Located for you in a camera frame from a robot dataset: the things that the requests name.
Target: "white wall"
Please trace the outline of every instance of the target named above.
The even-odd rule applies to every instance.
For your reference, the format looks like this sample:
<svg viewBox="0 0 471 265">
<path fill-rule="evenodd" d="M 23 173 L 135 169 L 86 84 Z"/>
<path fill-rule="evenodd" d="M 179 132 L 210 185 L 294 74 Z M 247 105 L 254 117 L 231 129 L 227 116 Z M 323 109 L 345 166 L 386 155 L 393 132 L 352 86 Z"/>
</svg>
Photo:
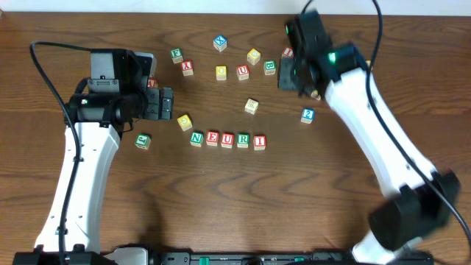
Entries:
<svg viewBox="0 0 471 265">
<path fill-rule="evenodd" d="M 299 13 L 307 0 L 0 0 L 4 11 Z M 378 0 L 384 15 L 471 15 L 471 0 Z M 324 14 L 375 14 L 371 0 L 314 0 Z"/>
</svg>

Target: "brown tabletop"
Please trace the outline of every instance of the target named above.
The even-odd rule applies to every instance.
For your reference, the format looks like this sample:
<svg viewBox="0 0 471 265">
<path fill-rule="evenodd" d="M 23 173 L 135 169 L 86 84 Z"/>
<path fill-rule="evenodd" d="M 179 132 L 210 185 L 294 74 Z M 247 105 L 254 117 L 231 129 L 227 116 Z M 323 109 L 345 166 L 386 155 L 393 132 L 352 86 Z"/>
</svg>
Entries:
<svg viewBox="0 0 471 265">
<path fill-rule="evenodd" d="M 195 252 L 302 252 L 349 248 L 384 202 L 370 164 L 325 102 L 277 89 L 263 60 L 278 60 L 290 15 L 4 13 L 0 19 L 0 263 L 31 251 L 52 205 L 64 153 L 63 116 L 29 55 L 33 40 L 151 52 L 159 85 L 174 89 L 174 117 L 140 121 L 114 157 L 102 211 L 103 251 L 126 243 Z M 375 16 L 324 16 L 335 43 L 351 40 L 369 58 Z M 471 222 L 471 19 L 385 17 L 374 75 L 383 98 L 418 149 L 462 184 L 458 209 Z M 228 47 L 218 52 L 213 39 Z M 170 49 L 194 63 L 184 77 Z M 262 61 L 239 82 L 236 66 Z M 90 75 L 90 55 L 38 47 L 41 65 L 68 100 Z M 227 81 L 216 81 L 225 65 Z M 248 98 L 257 113 L 244 112 Z M 300 122 L 304 107 L 316 110 Z M 265 151 L 189 144 L 176 118 L 195 130 L 266 135 Z M 148 151 L 134 145 L 152 135 Z M 446 261 L 467 247 L 453 219 L 421 248 Z"/>
</svg>

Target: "wooden cube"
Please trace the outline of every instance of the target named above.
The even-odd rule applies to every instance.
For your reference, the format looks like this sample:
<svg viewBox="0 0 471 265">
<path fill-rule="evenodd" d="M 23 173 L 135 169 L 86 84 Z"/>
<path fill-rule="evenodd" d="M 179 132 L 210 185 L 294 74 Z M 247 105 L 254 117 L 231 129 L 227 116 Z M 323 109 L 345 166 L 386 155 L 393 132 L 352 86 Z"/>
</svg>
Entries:
<svg viewBox="0 0 471 265">
<path fill-rule="evenodd" d="M 149 77 L 147 80 L 148 88 L 157 88 L 157 80 L 154 77 Z"/>
<path fill-rule="evenodd" d="M 191 134 L 190 144 L 192 146 L 201 147 L 201 144 L 203 143 L 203 138 L 204 138 L 204 135 L 202 133 L 193 132 Z"/>
<path fill-rule="evenodd" d="M 227 39 L 223 35 L 219 35 L 214 39 L 213 46 L 219 52 L 222 52 L 227 48 Z"/>
<path fill-rule="evenodd" d="M 182 62 L 182 71 L 185 77 L 193 75 L 193 63 L 191 61 Z"/>
<path fill-rule="evenodd" d="M 247 100 L 247 104 L 245 104 L 245 111 L 255 115 L 255 112 L 257 112 L 258 109 L 258 102 L 256 102 L 253 99 Z"/>
<path fill-rule="evenodd" d="M 238 148 L 249 148 L 249 135 L 239 133 L 237 135 L 237 147 Z"/>
<path fill-rule="evenodd" d="M 293 49 L 286 47 L 283 53 L 281 54 L 281 57 L 286 57 L 286 58 L 292 58 L 294 56 L 293 54 Z"/>
<path fill-rule="evenodd" d="M 262 57 L 262 54 L 256 49 L 251 49 L 250 52 L 247 54 L 247 60 L 253 66 L 258 63 L 261 57 Z"/>
<path fill-rule="evenodd" d="M 310 124 L 314 120 L 314 114 L 314 110 L 308 108 L 304 109 L 301 115 L 301 122 Z"/>
<path fill-rule="evenodd" d="M 174 63 L 181 63 L 183 61 L 182 50 L 180 48 L 172 49 L 170 55 Z"/>
<path fill-rule="evenodd" d="M 237 66 L 237 77 L 239 81 L 249 79 L 249 66 Z"/>
<path fill-rule="evenodd" d="M 209 146 L 218 146 L 219 132 L 208 132 L 206 135 L 206 144 Z"/>
<path fill-rule="evenodd" d="M 227 79 L 227 68 L 226 66 L 216 66 L 216 80 Z"/>
<path fill-rule="evenodd" d="M 221 146 L 225 148 L 233 148 L 234 135 L 230 133 L 223 133 L 221 138 Z"/>
<path fill-rule="evenodd" d="M 254 150 L 265 150 L 266 138 L 265 136 L 254 136 L 253 138 L 253 149 Z"/>
<path fill-rule="evenodd" d="M 188 115 L 186 114 L 179 117 L 177 121 L 180 127 L 182 127 L 183 132 L 193 127 L 193 125 L 191 124 L 190 117 L 188 117 Z"/>
<path fill-rule="evenodd" d="M 273 61 L 265 61 L 264 63 L 265 75 L 275 74 L 277 72 L 277 64 Z"/>
<path fill-rule="evenodd" d="M 135 139 L 135 145 L 142 149 L 148 149 L 150 146 L 151 138 L 148 135 L 140 134 Z"/>
</svg>

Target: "wooden surface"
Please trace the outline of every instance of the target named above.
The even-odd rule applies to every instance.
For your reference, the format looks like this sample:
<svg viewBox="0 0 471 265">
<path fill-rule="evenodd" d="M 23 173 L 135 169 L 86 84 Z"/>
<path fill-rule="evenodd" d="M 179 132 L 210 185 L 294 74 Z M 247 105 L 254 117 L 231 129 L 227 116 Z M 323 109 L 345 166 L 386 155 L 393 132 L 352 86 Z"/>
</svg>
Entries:
<svg viewBox="0 0 471 265">
<path fill-rule="evenodd" d="M 191 130 L 140 121 L 125 134 L 111 166 L 102 211 L 103 251 L 128 242 L 197 252 L 311 251 L 348 248 L 368 230 L 367 214 L 383 202 L 373 171 L 325 102 L 281 92 L 263 63 L 239 82 L 236 66 L 256 48 L 278 60 L 288 40 L 287 15 L 4 13 L 0 20 L 0 263 L 30 251 L 52 204 L 63 162 L 60 108 L 36 71 L 28 46 L 50 40 L 151 52 L 159 84 L 175 91 L 174 117 L 194 129 L 264 134 L 268 147 L 197 148 Z M 325 16 L 334 42 L 348 40 L 368 58 L 374 16 Z M 458 209 L 471 222 L 471 18 L 386 17 L 375 79 L 383 98 L 419 150 L 452 169 L 462 190 Z M 217 52 L 213 38 L 228 47 Z M 194 63 L 183 77 L 170 49 Z M 38 47 L 40 63 L 67 100 L 90 75 L 85 52 Z M 226 65 L 227 81 L 215 66 Z M 257 114 L 244 112 L 248 98 Z M 304 107 L 317 113 L 300 122 Z M 149 151 L 134 146 L 153 137 Z M 446 261 L 467 248 L 453 220 L 421 248 Z"/>
</svg>

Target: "green light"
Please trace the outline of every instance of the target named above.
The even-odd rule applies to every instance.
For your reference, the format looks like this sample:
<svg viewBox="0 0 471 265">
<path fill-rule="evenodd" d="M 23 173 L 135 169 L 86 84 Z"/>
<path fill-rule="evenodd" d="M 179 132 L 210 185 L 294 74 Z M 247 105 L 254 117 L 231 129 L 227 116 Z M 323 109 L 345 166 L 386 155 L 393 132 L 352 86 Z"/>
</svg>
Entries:
<svg viewBox="0 0 471 265">
<path fill-rule="evenodd" d="M 337 60 L 337 59 L 336 59 L 336 54 L 335 54 L 334 52 L 331 52 L 331 53 L 329 54 L 329 61 L 330 61 L 331 63 L 335 63 L 336 60 Z"/>
</svg>

